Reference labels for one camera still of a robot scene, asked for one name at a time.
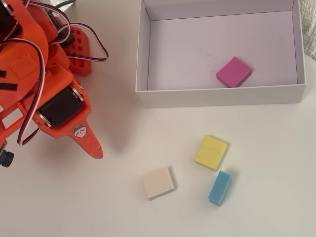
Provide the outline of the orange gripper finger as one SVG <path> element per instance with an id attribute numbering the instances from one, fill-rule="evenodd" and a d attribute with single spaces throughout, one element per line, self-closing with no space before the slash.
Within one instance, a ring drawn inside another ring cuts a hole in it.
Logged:
<path id="1" fill-rule="evenodd" d="M 102 147 L 91 130 L 86 117 L 75 116 L 59 127 L 56 127 L 59 136 L 67 135 L 73 139 L 87 154 L 96 159 L 103 157 Z"/>

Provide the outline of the orange gripper body with servo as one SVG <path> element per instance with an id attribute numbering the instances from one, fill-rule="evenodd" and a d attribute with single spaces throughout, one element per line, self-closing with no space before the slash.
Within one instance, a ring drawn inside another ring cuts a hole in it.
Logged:
<path id="1" fill-rule="evenodd" d="M 87 138 L 90 103 L 76 76 L 62 66 L 47 71 L 34 122 L 46 134 L 59 138 Z"/>

